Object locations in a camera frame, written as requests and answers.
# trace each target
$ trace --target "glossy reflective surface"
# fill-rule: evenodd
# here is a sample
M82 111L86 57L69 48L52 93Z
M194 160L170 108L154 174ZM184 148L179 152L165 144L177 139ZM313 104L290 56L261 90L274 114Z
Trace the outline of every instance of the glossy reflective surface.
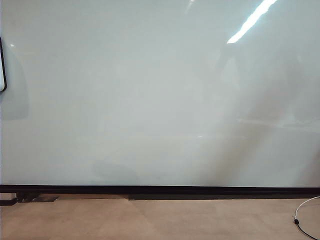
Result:
M1 1L1 183L319 187L320 1L265 2Z

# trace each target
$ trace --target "black rubber trim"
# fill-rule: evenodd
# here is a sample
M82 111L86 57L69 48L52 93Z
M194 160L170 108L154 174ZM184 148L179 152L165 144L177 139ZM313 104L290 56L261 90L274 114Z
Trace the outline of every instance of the black rubber trim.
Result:
M304 198L320 195L320 187L229 187L229 186L128 186L128 185L9 185L0 193L119 194L119 195L234 195Z
M17 203L17 198L11 200L0 200L0 206L12 206Z
M4 59L4 53L2 50L2 41L0 37L0 54L1 54L1 62L2 62L2 71L3 71L3 81L4 81L4 88L1 92L7 89L7 78L6 78L6 70L5 70L5 59Z

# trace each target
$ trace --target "beige tile floor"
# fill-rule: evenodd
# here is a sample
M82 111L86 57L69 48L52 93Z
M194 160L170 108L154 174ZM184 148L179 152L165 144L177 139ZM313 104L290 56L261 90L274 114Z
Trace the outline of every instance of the beige tile floor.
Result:
M303 240L303 199L76 199L1 207L2 240ZM320 238L320 200L301 208Z

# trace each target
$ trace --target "white cable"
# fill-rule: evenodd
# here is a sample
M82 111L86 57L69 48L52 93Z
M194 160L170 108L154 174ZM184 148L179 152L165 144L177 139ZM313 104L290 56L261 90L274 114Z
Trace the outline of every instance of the white cable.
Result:
M298 214L299 208L300 208L303 204L305 204L305 203L307 203L307 202L309 202L309 201L311 201L311 200L313 200L313 199L320 199L320 196L315 196L315 197L310 198L310 199L308 199L307 201L304 201L303 203L301 203L301 204L297 207L297 209L295 210L294 219L297 219L297 214Z

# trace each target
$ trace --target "white paint surface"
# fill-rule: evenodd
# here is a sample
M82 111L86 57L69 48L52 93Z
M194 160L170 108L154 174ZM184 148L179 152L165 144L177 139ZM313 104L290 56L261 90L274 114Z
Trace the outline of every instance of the white paint surface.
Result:
M320 186L320 1L3 0L1 183Z

